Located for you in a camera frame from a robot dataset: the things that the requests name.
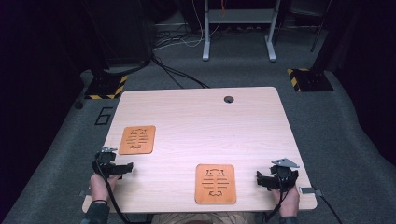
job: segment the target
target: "yellow and black tape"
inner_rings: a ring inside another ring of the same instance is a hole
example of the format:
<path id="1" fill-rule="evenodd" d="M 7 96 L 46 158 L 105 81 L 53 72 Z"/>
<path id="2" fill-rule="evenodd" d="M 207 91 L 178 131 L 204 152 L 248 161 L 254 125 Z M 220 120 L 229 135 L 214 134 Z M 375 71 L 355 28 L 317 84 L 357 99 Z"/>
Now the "yellow and black tape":
<path id="1" fill-rule="evenodd" d="M 105 100 L 105 99 L 116 99 L 118 98 L 123 90 L 123 87 L 125 85 L 127 76 L 124 76 L 120 80 L 120 85 L 117 87 L 115 90 L 114 94 L 108 94 L 108 95 L 85 95 L 85 99 L 92 99 L 92 100 Z"/>
<path id="2" fill-rule="evenodd" d="M 309 71 L 307 68 L 301 68 L 301 69 L 288 69 L 288 74 L 290 77 L 291 85 L 293 86 L 295 91 L 301 91 L 300 86 L 298 85 L 297 78 L 294 75 L 294 71 Z"/>

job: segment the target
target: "table top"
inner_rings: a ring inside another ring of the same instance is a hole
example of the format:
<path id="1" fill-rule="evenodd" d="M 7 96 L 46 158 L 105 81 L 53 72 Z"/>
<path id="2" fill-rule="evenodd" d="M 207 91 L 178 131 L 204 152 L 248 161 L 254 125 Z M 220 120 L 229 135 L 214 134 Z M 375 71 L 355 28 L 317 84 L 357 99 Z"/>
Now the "table top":
<path id="1" fill-rule="evenodd" d="M 272 193 L 257 185 L 256 171 L 271 176 L 271 161 L 283 158 L 300 165 L 297 187 L 311 187 L 275 88 L 126 91 L 104 147 L 119 148 L 125 127 L 146 125 L 156 127 L 153 151 L 118 154 L 115 160 L 134 163 L 114 190 L 124 213 L 273 210 Z M 199 164 L 233 166 L 235 203 L 194 200 Z M 301 194 L 300 200 L 301 210 L 317 206 L 314 194 Z M 87 196 L 84 212 L 90 202 Z"/>

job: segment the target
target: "black equipment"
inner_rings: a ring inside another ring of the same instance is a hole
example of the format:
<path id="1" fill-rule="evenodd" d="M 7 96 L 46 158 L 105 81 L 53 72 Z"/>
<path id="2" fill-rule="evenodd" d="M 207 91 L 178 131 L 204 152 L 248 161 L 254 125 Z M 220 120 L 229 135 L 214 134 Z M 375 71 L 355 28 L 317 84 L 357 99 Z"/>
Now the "black equipment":
<path id="1" fill-rule="evenodd" d="M 257 172 L 257 184 L 270 189 L 280 189 L 286 192 L 289 188 L 294 187 L 298 171 L 292 171 L 289 167 L 274 165 L 270 168 L 271 175 L 264 176 L 259 171 Z"/>
<path id="2" fill-rule="evenodd" d="M 114 148 L 103 147 L 101 151 L 95 154 L 92 168 L 97 174 L 109 178 L 111 175 L 124 175 L 132 172 L 133 162 L 126 165 L 116 165 L 113 162 L 116 159 L 116 153 L 113 152 L 115 150 Z"/>

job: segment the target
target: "person's hand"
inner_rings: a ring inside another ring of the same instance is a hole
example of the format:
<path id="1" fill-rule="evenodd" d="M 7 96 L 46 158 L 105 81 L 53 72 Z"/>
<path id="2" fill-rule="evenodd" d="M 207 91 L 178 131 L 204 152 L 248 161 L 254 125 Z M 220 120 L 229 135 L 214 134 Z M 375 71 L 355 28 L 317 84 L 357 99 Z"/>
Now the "person's hand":
<path id="1" fill-rule="evenodd" d="M 121 175 L 112 175 L 107 180 L 108 183 L 110 184 L 111 190 L 114 190 L 114 188 L 116 187 L 116 182 L 120 177 Z M 92 201 L 108 200 L 108 192 L 107 192 L 105 180 L 98 174 L 93 174 L 91 176 L 91 197 L 92 197 Z"/>
<path id="2" fill-rule="evenodd" d="M 273 193 L 274 200 L 276 204 L 279 204 L 280 200 L 280 191 L 279 189 L 271 189 Z M 286 196 L 285 200 L 282 202 L 281 207 L 279 209 L 279 214 L 282 217 L 297 217 L 298 213 L 298 205 L 300 202 L 300 194 L 297 191 L 296 186 L 289 189 L 289 193 Z"/>

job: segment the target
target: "orange coaster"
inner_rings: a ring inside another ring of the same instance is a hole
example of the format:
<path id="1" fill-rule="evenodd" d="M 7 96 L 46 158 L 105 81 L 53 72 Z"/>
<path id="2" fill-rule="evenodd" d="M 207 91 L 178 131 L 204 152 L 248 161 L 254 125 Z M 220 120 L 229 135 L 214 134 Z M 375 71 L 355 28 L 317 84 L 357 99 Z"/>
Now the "orange coaster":
<path id="1" fill-rule="evenodd" d="M 149 154 L 154 145 L 155 126 L 134 126 L 124 129 L 120 155 Z"/>
<path id="2" fill-rule="evenodd" d="M 196 168 L 195 201 L 197 203 L 235 203 L 233 166 L 199 164 Z"/>

